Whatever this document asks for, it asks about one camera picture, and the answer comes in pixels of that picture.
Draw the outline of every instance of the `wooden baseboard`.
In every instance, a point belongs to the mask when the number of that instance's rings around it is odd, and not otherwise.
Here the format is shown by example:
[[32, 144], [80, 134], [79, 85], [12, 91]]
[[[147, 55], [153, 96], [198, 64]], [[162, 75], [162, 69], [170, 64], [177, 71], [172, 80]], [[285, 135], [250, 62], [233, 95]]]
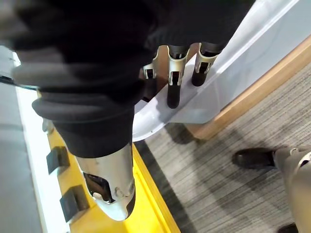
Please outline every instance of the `wooden baseboard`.
[[187, 124], [187, 129], [198, 139], [210, 139], [230, 123], [246, 113], [266, 96], [311, 62], [311, 36], [267, 71], [253, 85], [225, 107], [206, 124]]

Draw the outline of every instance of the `yellow strip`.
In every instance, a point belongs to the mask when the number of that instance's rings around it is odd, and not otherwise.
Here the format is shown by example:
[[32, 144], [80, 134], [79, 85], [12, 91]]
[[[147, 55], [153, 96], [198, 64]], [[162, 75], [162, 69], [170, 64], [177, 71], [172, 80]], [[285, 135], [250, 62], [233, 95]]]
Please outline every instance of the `yellow strip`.
[[[51, 148], [64, 146], [64, 142], [56, 130], [49, 135], [49, 142]], [[70, 167], [58, 176], [61, 193], [64, 194], [71, 186], [82, 184], [90, 205], [90, 209], [70, 225], [72, 233], [180, 232], [135, 146], [133, 146], [133, 158], [136, 185], [135, 208], [127, 220], [117, 222], [107, 217], [88, 194], [76, 160], [69, 153]]]

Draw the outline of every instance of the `robotic hand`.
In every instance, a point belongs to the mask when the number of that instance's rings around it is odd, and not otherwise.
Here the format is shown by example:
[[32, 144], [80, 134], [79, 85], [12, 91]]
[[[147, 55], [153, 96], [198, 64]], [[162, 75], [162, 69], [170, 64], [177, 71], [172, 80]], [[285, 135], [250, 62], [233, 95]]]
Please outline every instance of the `robotic hand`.
[[16, 51], [16, 85], [42, 97], [34, 110], [53, 122], [77, 158], [89, 194], [109, 217], [135, 205], [132, 124], [158, 46], [168, 45], [168, 106], [179, 104], [189, 46], [201, 42], [192, 83], [200, 86], [255, 0], [124, 2], [3, 0], [0, 44]]

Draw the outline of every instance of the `striped carpet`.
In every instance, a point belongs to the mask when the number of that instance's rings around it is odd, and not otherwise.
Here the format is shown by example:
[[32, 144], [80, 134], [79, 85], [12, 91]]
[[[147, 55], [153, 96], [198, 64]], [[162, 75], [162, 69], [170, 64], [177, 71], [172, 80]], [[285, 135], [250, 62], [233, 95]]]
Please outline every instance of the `striped carpet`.
[[311, 64], [208, 141], [169, 124], [136, 146], [181, 232], [277, 233], [292, 223], [277, 170], [231, 163], [248, 147], [311, 145]]

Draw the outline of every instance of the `black fabric sleeve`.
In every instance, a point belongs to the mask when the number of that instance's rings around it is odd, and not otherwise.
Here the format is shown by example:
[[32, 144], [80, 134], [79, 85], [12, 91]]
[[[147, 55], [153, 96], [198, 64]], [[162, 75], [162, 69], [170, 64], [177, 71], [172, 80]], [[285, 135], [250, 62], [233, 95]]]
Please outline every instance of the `black fabric sleeve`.
[[139, 69], [157, 47], [225, 46], [255, 0], [3, 1], [0, 44], [22, 62], [16, 83], [40, 90], [33, 108], [70, 152], [100, 157], [132, 141]]

